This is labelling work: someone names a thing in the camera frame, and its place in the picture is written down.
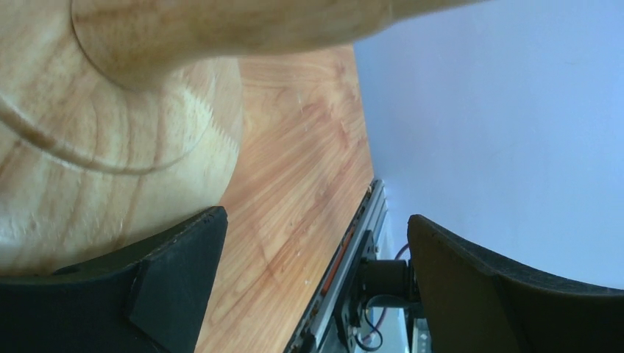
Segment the aluminium frame rail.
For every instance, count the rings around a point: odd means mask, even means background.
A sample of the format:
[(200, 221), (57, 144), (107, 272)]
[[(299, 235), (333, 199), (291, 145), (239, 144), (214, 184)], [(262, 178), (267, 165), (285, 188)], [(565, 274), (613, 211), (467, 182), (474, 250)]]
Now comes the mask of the aluminium frame rail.
[(284, 352), (356, 352), (366, 326), (358, 269), (374, 261), (386, 218), (383, 181), (371, 182)]

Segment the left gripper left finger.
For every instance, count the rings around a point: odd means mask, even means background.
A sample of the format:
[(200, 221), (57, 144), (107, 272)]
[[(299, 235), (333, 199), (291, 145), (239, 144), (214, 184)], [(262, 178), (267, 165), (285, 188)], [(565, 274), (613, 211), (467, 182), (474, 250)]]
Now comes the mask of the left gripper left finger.
[(1, 278), (3, 352), (192, 352), (227, 233), (208, 208), (47, 276)]

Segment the wooden hat stand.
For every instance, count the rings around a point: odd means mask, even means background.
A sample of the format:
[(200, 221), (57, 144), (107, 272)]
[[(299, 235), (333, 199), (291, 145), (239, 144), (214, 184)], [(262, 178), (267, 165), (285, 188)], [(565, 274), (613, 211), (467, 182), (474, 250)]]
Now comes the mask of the wooden hat stand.
[(353, 42), (458, 1), (3, 1), (1, 274), (49, 274), (217, 204), (238, 58)]

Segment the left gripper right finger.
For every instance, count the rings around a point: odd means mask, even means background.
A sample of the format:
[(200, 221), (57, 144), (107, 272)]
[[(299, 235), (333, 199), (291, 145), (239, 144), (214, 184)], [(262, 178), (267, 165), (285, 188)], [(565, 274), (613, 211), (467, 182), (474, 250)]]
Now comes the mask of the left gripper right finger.
[(422, 215), (408, 243), (435, 352), (621, 352), (623, 292), (532, 268)]

